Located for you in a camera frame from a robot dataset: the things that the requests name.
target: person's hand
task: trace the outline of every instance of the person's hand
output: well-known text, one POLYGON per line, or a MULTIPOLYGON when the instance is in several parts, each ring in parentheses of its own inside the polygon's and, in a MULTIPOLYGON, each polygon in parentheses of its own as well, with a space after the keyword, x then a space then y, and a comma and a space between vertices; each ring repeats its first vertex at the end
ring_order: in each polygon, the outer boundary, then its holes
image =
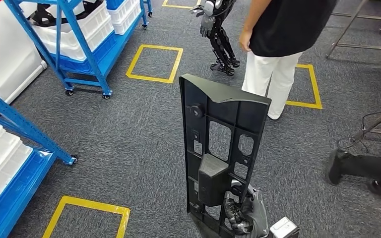
POLYGON ((242 47, 243 50, 245 51, 251 51, 249 48, 249 41, 251 40, 252 36, 252 30, 245 30, 243 29, 242 33, 240 34, 240 47, 242 47))

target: blue metal shelf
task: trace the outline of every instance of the blue metal shelf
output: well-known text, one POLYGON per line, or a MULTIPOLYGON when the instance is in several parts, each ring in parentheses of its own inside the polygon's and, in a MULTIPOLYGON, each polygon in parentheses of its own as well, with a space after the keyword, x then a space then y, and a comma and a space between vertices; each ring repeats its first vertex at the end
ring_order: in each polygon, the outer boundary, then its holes
POLYGON ((23 16, 20 7, 18 6, 19 3, 21 3, 24 0, 4 0, 5 3, 8 5, 9 9, 12 11, 14 16, 17 18, 18 22, 21 24, 21 26, 24 28, 26 33, 30 36, 30 38, 33 40, 34 44, 36 45, 37 49, 40 51, 42 56, 45 58, 46 62, 50 67, 55 71, 56 76, 61 80, 66 92, 68 95, 73 94, 74 87, 72 84, 83 84, 83 85, 90 85, 90 86, 97 86, 101 87, 103 89, 103 97, 105 99, 109 98, 112 94, 112 91, 110 90, 106 77, 109 74, 110 70, 112 69, 113 65, 117 61, 117 58, 121 54, 123 48, 125 47, 127 41, 129 40, 131 34, 133 33, 133 30, 135 26, 138 24, 139 19, 142 17, 142 26, 146 28, 148 25, 147 18, 145 14, 145 7, 144 3, 148 5, 148 15, 150 16, 152 14, 152 7, 151 7, 151 1, 146 0, 140 0, 140 6, 141 6, 141 14, 136 18, 135 22, 132 24, 132 26, 127 30, 127 32, 124 35, 116 35, 116 44, 113 46, 113 48, 104 56, 102 60, 97 60, 94 58, 93 53, 91 52, 84 35, 82 34, 81 29, 79 28, 78 22, 76 21, 76 17, 73 14, 72 9, 76 7, 81 0, 25 0, 29 2, 38 2, 38 3, 48 3, 48 4, 56 4, 57 5, 57 39, 56 39, 56 57, 54 59, 54 56, 52 56, 49 51, 46 49, 43 42, 40 40, 39 36, 36 34, 36 32, 32 29, 30 23, 27 21, 27 19, 23 16), (87 70, 75 70, 75 69, 69 69, 65 70, 61 69, 59 66, 60 64, 60 37, 61 37, 61 19, 62 19, 62 11, 64 12, 66 19, 68 23, 71 25, 72 31, 74 32, 75 36, 78 39, 79 44, 82 47, 82 50, 85 53, 85 56, 87 57, 87 61, 90 65, 90 68, 87 70), (88 81, 88 80, 82 80, 82 79, 73 79, 68 78, 66 76, 67 72, 74 72, 74 73, 80 73, 80 74, 88 74, 93 75, 97 78, 97 81, 88 81))
MULTIPOLYGON (((107 77, 107 75, 110 73, 110 70, 112 70, 113 66, 115 65, 119 55, 125 48, 126 43, 128 42, 130 36, 133 33, 133 30, 135 29, 136 25, 140 22, 142 14, 145 14, 145 11, 141 11, 141 14, 135 19, 135 21, 132 23, 130 28, 125 32, 124 35, 115 35, 116 43, 115 45, 109 50, 109 52, 106 53, 106 55, 98 62, 98 67, 100 69, 100 72, 103 74, 104 77, 107 77)), ((82 73, 82 71, 75 71, 71 69, 67 69, 68 72, 71 73, 82 73)), ((65 79, 65 82, 70 83, 77 83, 78 79, 65 79)))
POLYGON ((42 146, 31 146, 32 153, 0 195, 0 238, 3 238, 12 230, 56 157, 68 165, 72 165, 77 159, 59 147, 1 98, 0 124, 42 146))
POLYGON ((55 158, 53 153, 33 150, 0 195, 0 238, 9 235, 55 158))
MULTIPOLYGON (((58 0, 22 0, 22 1, 19 1, 19 0, 16 0, 18 3, 21 3, 23 1, 26 1, 26 2, 34 2, 34 3, 43 3, 43 4, 58 4, 58 0)), ((76 7, 80 2, 82 2, 82 0, 71 0, 71 1, 67 1, 68 2, 68 6, 71 7, 71 8, 74 8, 76 7)))

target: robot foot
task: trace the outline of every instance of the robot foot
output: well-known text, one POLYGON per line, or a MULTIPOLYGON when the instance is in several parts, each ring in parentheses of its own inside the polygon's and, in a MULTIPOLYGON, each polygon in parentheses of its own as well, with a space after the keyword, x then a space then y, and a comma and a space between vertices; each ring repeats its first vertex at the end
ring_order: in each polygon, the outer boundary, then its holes
POLYGON ((238 68, 240 66, 240 61, 238 61, 236 58, 230 58, 229 63, 234 67, 238 68))
MULTIPOLYGON (((217 59, 215 62, 221 63, 222 61, 220 59, 217 59)), ((240 61, 238 61, 236 58, 230 58, 229 65, 231 65, 234 68, 238 68, 240 66, 240 61)))
POLYGON ((234 75, 234 69, 231 68, 230 66, 228 65, 225 65, 223 64, 221 61, 217 60, 216 63, 213 63, 211 66, 210 66, 210 69, 211 70, 216 70, 216 71, 220 71, 220 72, 223 72, 223 73, 226 73, 228 76, 233 76, 234 75))

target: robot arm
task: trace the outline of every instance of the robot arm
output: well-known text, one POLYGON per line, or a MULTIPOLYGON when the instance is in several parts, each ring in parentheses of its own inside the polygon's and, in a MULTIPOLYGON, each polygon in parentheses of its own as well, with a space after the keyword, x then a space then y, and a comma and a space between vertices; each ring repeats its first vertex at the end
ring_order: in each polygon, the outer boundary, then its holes
MULTIPOLYGON (((239 181, 232 180, 232 188, 241 186, 239 181)), ((224 210, 236 237, 264 238, 268 236, 268 221, 262 196, 260 191, 250 184, 248 194, 240 207, 234 201, 232 192, 227 191, 224 195, 224 210)))
POLYGON ((212 28, 214 27, 215 18, 212 16, 214 14, 214 8, 217 8, 217 5, 223 0, 217 0, 215 3, 211 0, 207 0, 205 2, 205 5, 197 5, 191 11, 196 12, 197 10, 201 10, 196 14, 196 17, 202 17, 201 20, 201 28, 199 32, 201 33, 202 37, 209 37, 212 31, 212 28))

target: yellow floor marking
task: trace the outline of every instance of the yellow floor marking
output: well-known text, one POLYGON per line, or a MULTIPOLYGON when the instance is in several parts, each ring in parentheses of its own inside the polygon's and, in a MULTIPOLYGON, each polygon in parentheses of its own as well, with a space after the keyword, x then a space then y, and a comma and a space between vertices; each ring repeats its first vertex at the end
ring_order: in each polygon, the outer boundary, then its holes
POLYGON ((132 62, 130 63, 130 66, 126 72, 126 76, 128 76, 129 78, 142 79, 142 80, 148 80, 148 81, 154 81, 154 82, 173 83, 173 80, 175 79, 175 76, 176 76, 177 69, 179 67, 180 59, 182 58, 182 54, 183 54, 182 48, 143 44, 143 45, 139 46, 138 51, 136 52, 135 56, 133 57, 132 62), (162 50, 169 50, 169 51, 177 51, 178 52, 176 59, 175 59, 175 62, 173 64, 172 72, 170 73, 169 78, 157 78, 157 77, 149 77, 149 76, 132 74, 133 68, 135 67, 136 62, 138 61, 138 58, 141 55, 142 50, 144 48, 162 49, 162 50))
POLYGON ((94 202, 76 197, 63 196, 55 212, 53 213, 52 218, 50 219, 45 233, 43 234, 43 238, 50 238, 50 235, 52 234, 53 229, 55 228, 56 223, 58 222, 58 219, 61 216, 62 210, 64 209, 66 204, 122 215, 121 224, 119 225, 118 234, 116 235, 116 238, 123 238, 125 236, 125 230, 130 214, 129 208, 110 205, 107 203, 94 202))
MULTIPOLYGON (((168 1, 169 0, 164 0, 163 4, 161 6, 177 7, 177 8, 185 8, 185 9, 192 9, 193 8, 193 6, 169 5, 169 4, 167 4, 168 1)), ((198 0, 196 5, 200 5, 200 4, 201 4, 201 0, 198 0)))
POLYGON ((296 67, 297 68, 307 68, 309 70, 309 76, 310 76, 310 80, 312 83, 313 96, 315 98, 315 103, 287 101, 286 104, 290 105, 290 106, 322 109, 322 102, 320 101, 318 83, 316 82, 315 70, 313 69, 313 65, 311 65, 311 64, 297 64, 296 67))

